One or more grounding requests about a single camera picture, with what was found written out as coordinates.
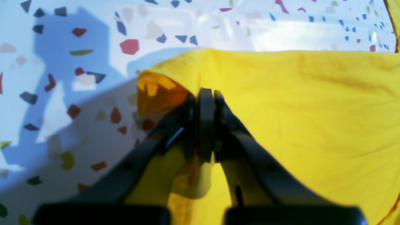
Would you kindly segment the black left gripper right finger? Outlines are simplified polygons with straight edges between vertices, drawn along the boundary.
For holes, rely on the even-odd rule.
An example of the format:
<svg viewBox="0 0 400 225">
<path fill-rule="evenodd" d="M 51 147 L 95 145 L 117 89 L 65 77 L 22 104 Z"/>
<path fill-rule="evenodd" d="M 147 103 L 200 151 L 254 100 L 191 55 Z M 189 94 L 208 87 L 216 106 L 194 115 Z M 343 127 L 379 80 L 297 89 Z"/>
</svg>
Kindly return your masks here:
<svg viewBox="0 0 400 225">
<path fill-rule="evenodd" d="M 222 166 L 232 202 L 226 225 L 367 224 L 359 208 L 334 204 L 294 178 L 253 138 L 220 91 L 199 91 L 198 155 Z"/>
</svg>

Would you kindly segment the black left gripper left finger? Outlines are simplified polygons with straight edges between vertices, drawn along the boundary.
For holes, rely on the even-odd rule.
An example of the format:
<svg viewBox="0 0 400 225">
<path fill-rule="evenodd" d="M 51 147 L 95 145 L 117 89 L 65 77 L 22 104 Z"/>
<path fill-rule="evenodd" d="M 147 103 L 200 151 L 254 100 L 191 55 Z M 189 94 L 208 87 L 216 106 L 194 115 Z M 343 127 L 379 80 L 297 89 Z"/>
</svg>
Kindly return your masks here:
<svg viewBox="0 0 400 225">
<path fill-rule="evenodd" d="M 170 225 L 175 176 L 196 151 L 195 97 L 166 114 L 107 175 L 62 202 L 41 205 L 35 225 Z"/>
</svg>

